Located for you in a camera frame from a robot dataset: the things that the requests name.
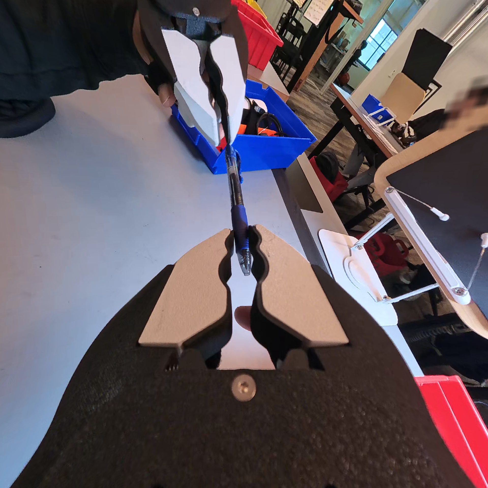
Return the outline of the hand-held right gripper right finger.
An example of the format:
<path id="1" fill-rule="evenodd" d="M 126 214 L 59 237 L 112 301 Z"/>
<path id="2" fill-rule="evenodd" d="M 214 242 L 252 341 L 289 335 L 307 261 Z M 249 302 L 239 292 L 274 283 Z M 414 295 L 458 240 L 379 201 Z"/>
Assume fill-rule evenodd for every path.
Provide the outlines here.
<path id="1" fill-rule="evenodd" d="M 276 368 L 292 350 L 349 345 L 310 262 L 261 224 L 249 227 L 256 289 L 251 332 Z"/>

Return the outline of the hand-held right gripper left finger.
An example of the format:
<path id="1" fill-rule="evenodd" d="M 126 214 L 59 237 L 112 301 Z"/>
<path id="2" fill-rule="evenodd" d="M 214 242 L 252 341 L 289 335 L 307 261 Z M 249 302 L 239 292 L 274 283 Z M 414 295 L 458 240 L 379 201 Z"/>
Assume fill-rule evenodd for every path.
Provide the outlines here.
<path id="1" fill-rule="evenodd" d="M 176 261 L 138 343 L 182 350 L 203 338 L 228 310 L 228 278 L 220 266 L 232 254 L 232 231 L 191 248 Z"/>

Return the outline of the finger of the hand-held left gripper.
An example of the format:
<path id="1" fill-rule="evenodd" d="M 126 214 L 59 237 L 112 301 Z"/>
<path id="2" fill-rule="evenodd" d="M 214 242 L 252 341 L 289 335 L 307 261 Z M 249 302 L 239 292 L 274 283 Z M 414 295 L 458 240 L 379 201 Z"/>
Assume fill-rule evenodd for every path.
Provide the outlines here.
<path id="1" fill-rule="evenodd" d="M 246 95 L 246 81 L 233 37 L 221 35 L 209 44 L 207 75 L 217 126 L 222 125 L 225 141 L 232 145 L 241 125 Z"/>
<path id="2" fill-rule="evenodd" d="M 181 116 L 189 127 L 197 128 L 209 143 L 218 146 L 221 119 L 202 78 L 209 42 L 192 40 L 176 30 L 162 29 L 162 36 L 176 75 L 174 93 Z"/>

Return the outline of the blue plastic bin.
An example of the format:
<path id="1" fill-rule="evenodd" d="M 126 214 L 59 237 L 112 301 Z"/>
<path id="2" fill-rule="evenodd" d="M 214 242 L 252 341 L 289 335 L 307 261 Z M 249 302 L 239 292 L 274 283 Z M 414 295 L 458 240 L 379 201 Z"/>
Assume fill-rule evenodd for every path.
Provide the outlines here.
<path id="1" fill-rule="evenodd" d="M 316 142 L 316 137 L 271 88 L 252 80 L 246 83 L 246 95 L 264 101 L 266 107 L 281 124 L 285 137 L 264 135 L 238 135 L 233 147 L 241 157 L 241 171 L 250 172 L 288 168 L 296 158 Z M 176 105 L 171 107 L 172 117 L 202 156 L 212 174 L 225 174 L 224 153 L 210 144 L 195 127 L 189 127 Z"/>

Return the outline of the blue pen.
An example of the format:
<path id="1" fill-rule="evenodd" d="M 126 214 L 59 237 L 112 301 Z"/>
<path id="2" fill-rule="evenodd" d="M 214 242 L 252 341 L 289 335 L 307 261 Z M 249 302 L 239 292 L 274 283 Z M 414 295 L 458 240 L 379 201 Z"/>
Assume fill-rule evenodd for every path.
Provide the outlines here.
<path id="1" fill-rule="evenodd" d="M 234 248 L 244 276 L 251 274 L 252 256 L 249 249 L 248 222 L 241 189 L 241 159 L 231 144 L 224 150 L 231 204 L 231 223 Z"/>

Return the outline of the red plastic bin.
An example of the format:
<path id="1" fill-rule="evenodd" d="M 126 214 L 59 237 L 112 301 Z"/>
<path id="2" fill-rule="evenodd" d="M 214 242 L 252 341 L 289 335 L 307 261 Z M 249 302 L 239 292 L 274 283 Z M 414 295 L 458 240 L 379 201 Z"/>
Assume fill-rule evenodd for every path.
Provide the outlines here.
<path id="1" fill-rule="evenodd" d="M 475 487 L 487 487 L 487 427 L 459 376 L 414 377 L 444 443 Z"/>

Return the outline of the person's left forearm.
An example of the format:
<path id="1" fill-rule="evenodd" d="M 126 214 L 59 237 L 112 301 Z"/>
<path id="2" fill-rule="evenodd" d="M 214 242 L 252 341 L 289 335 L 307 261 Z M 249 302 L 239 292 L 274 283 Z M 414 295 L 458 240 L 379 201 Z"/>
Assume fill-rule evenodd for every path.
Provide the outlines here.
<path id="1" fill-rule="evenodd" d="M 145 75 L 136 10 L 136 1 L 1 1 L 1 100 L 43 100 Z"/>

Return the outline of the red plastic crate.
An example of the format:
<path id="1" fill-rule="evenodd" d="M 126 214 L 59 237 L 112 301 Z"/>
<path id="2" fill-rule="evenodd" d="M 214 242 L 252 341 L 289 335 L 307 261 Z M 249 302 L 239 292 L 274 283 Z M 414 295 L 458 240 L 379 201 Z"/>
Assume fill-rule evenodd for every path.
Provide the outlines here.
<path id="1" fill-rule="evenodd" d="M 264 71 L 277 47 L 284 42 L 265 16 L 245 1 L 231 1 L 237 7 L 248 42 L 248 63 Z"/>

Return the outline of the black board on stand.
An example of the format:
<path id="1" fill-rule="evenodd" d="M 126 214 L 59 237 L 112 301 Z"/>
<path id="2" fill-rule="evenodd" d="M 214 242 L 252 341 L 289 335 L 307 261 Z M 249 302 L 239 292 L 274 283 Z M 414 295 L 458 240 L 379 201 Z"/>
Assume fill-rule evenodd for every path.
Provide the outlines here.
<path id="1" fill-rule="evenodd" d="M 485 127 L 487 128 L 487 105 L 460 110 L 456 117 L 449 117 L 443 128 L 430 136 L 425 137 L 428 139 L 429 143 L 422 143 L 420 146 L 421 149 L 419 151 L 415 150 L 415 152 L 419 152 L 420 157 L 429 155 L 432 152 L 435 152 L 438 148 L 443 148 L 451 142 L 464 137 L 468 133 Z M 394 164 L 391 164 L 388 162 L 390 159 L 383 163 L 375 174 L 375 189 L 382 198 L 383 184 L 386 182 L 385 176 L 392 174 L 398 168 L 403 168 L 410 164 L 410 162 L 404 160 L 404 157 L 401 157 L 402 160 L 399 161 L 399 165 L 396 164 L 396 160 L 394 160 Z M 487 338 L 487 318 L 483 316 L 477 306 L 470 305 L 462 307 L 449 299 L 447 294 L 441 289 L 441 285 L 436 277 L 430 271 L 430 266 L 428 265 L 426 257 L 418 253 L 413 237 L 410 237 L 407 234 L 407 230 L 403 229 L 403 226 L 398 222 L 397 216 L 394 215 L 388 206 L 387 208 L 389 209 L 388 214 L 380 221 L 380 223 L 375 225 L 373 229 L 369 230 L 359 240 L 324 229 L 319 231 L 321 245 L 324 251 L 329 253 L 328 261 L 332 266 L 333 277 L 350 295 L 363 305 L 368 312 L 371 312 L 374 318 L 380 319 L 380 325 L 384 326 L 387 324 L 387 315 L 383 309 L 386 309 L 387 307 L 390 307 L 392 303 L 399 302 L 407 297 L 439 288 L 466 326 L 480 336 Z M 389 298 L 386 295 L 385 290 L 379 284 L 379 276 L 374 270 L 371 260 L 363 247 L 373 235 L 378 233 L 392 220 L 396 220 L 396 223 L 399 224 L 434 279 L 434 284 L 425 285 L 417 291 L 406 293 L 397 298 Z M 478 264 L 473 272 L 472 279 L 476 276 L 485 250 L 487 250 L 487 242 L 482 244 L 482 251 L 479 256 Z"/>

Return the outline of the whiteboard easel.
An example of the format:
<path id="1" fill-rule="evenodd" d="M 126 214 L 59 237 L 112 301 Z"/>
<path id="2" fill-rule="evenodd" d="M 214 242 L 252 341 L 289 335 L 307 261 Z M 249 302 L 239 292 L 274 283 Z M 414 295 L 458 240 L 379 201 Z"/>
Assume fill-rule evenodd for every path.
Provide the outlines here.
<path id="1" fill-rule="evenodd" d="M 282 82 L 291 69 L 288 93 L 300 91 L 302 84 L 320 60 L 327 46 L 335 41 L 348 21 L 363 24 L 360 1 L 289 1 L 276 33 L 283 41 L 271 58 Z"/>

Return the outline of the wooden office desk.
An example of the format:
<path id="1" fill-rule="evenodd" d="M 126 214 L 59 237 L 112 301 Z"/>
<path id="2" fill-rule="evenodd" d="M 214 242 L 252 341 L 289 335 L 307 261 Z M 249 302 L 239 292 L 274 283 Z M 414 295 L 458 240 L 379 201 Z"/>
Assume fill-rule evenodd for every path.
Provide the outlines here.
<path id="1" fill-rule="evenodd" d="M 361 194 L 365 205 L 365 209 L 362 212 L 344 224 L 345 229 L 350 231 L 363 223 L 366 218 L 386 206 L 381 197 L 372 202 L 369 189 L 373 184 L 378 167 L 387 159 L 403 151 L 403 147 L 390 133 L 388 127 L 377 124 L 376 120 L 369 116 L 361 105 L 356 105 L 352 101 L 349 93 L 334 83 L 331 88 L 336 97 L 330 108 L 336 116 L 337 122 L 317 144 L 308 159 L 313 160 L 325 151 L 342 129 L 345 129 L 350 134 L 358 149 L 363 151 L 369 169 L 353 177 L 354 182 L 361 182 L 362 185 L 353 186 L 342 194 L 342 196 L 346 194 Z"/>

